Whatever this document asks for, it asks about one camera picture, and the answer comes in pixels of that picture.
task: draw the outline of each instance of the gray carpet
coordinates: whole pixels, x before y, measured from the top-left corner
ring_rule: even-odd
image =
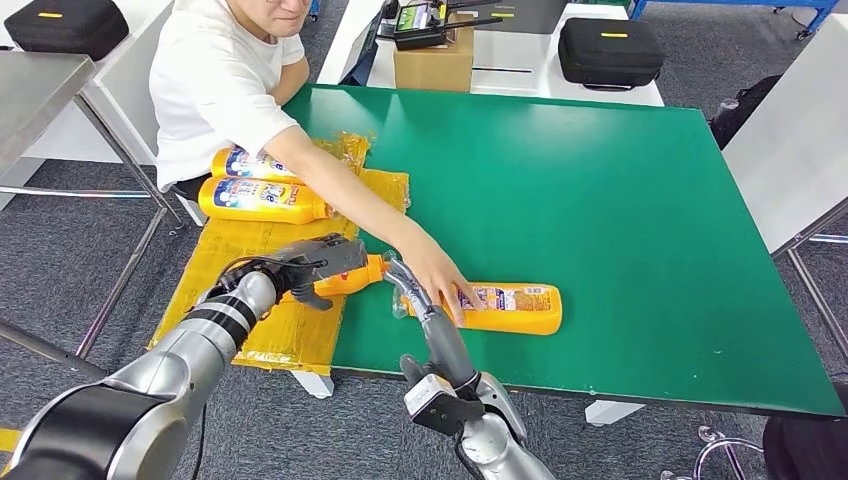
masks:
[[[317,77],[346,2],[325,2],[303,40]],[[779,73],[798,54],[798,29],[788,14],[766,7],[649,5],[644,19],[669,54],[660,80],[668,105],[694,106],[707,116],[722,98],[760,77]],[[732,58],[721,65],[718,60]],[[117,165],[48,161],[33,186],[135,188]],[[96,315],[146,227],[148,201],[18,197],[0,212],[0,315],[72,349]],[[834,233],[848,231],[842,222]],[[160,228],[92,353],[115,369],[142,352],[177,284],[198,229],[169,235]],[[834,312],[848,318],[848,249],[803,249]],[[848,371],[815,306],[786,259],[777,266],[830,372]],[[21,427],[64,389],[85,379],[0,341],[0,425]],[[209,407],[201,478],[430,479],[470,478],[448,440],[412,425],[401,402],[404,384],[340,377],[326,400],[307,395],[286,372],[235,367]],[[757,440],[759,416],[649,406],[611,426],[585,426],[583,398],[519,393],[514,400],[531,432],[530,448],[561,479],[655,479],[664,468],[684,472],[701,447],[695,430],[711,424]],[[196,435],[174,478],[188,478]],[[762,461],[743,456],[751,478]],[[730,478],[721,456],[707,478]]]

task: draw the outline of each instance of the black case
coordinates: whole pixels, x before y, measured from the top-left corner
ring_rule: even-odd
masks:
[[[647,85],[659,76],[664,59],[653,32],[641,22],[569,18],[559,35],[563,76],[589,88]]]
[[[4,22],[27,52],[85,53],[97,61],[129,34],[112,0],[35,0]]]

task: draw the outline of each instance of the yellow bottle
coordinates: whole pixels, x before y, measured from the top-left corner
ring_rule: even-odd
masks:
[[[209,218],[304,224],[330,215],[327,205],[303,185],[248,178],[212,177],[198,204]]]
[[[303,185],[294,173],[271,155],[261,152],[254,157],[238,145],[218,150],[212,159],[212,176],[247,177]]]
[[[382,280],[384,269],[383,258],[380,255],[368,255],[368,264],[364,267],[315,282],[315,293],[321,297],[356,293]],[[286,293],[283,295],[283,301],[294,301],[294,297],[291,293]]]
[[[532,335],[550,335],[559,330],[562,297],[556,287],[534,283],[471,282],[471,288],[483,300],[485,308],[476,310],[468,297],[459,292],[459,303],[465,312],[463,328]],[[447,304],[443,301],[442,305],[451,316]],[[415,315],[406,297],[400,298],[400,305],[396,305],[395,310]]]

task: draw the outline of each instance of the cardboard box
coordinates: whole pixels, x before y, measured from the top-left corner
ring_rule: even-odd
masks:
[[[451,22],[473,20],[451,15]],[[447,47],[395,50],[395,86],[421,90],[468,92],[474,63],[474,27],[456,29],[456,43]]]

